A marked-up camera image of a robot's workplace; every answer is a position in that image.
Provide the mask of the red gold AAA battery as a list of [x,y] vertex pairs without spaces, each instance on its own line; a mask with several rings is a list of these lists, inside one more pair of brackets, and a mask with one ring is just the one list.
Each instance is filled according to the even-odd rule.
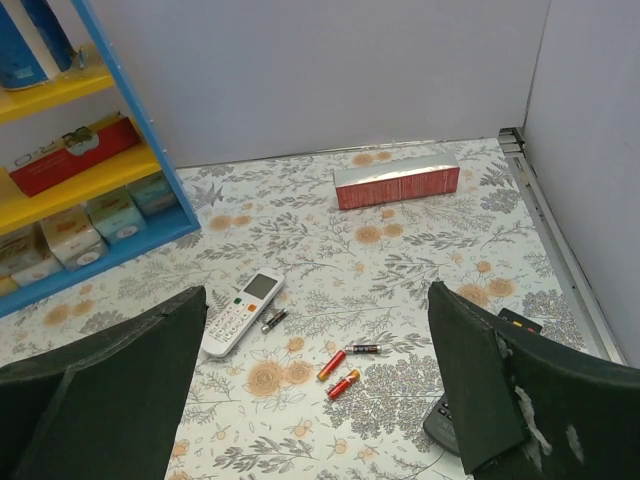
[[329,399],[332,401],[338,399],[359,379],[360,379],[360,372],[357,369],[352,370],[329,390],[328,392]]
[[336,370],[346,357],[344,350],[338,350],[328,363],[318,372],[317,379],[321,382],[326,381],[329,376]]

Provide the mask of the white remote control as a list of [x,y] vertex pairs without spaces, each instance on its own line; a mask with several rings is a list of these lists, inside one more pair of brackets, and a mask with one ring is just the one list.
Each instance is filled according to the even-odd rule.
[[284,275],[275,270],[258,270],[205,329],[201,349],[214,358],[229,354],[281,290],[284,281]]

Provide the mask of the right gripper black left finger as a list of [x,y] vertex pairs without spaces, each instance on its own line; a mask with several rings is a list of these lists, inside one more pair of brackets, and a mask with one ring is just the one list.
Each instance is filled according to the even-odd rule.
[[1,369],[4,479],[161,479],[207,317],[204,287]]

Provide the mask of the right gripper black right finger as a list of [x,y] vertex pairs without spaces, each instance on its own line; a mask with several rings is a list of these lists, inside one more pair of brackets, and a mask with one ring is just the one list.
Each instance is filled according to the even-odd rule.
[[478,307],[442,282],[428,322],[468,474],[636,474],[639,372]]

